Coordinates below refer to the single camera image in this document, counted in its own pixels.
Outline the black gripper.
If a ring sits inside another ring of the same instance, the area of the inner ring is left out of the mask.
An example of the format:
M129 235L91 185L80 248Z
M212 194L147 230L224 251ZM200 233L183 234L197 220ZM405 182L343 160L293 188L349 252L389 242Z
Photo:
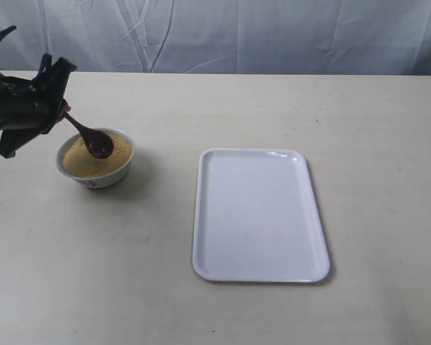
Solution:
M0 155L13 158L16 151L47 134L71 110L64 100L70 74L77 69L66 58L52 61L44 54L32 79L0 73Z

